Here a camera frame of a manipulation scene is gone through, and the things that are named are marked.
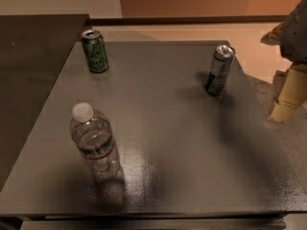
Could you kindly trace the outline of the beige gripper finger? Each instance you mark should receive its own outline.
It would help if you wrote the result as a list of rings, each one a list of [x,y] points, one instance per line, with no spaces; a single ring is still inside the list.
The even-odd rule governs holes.
[[[272,100],[264,125],[277,129],[290,121],[307,101],[307,65],[294,62],[285,72],[277,70],[272,82]]]
[[[271,31],[264,34],[260,42],[269,46],[279,45],[281,42],[282,33],[283,33],[283,23],[279,23]]]

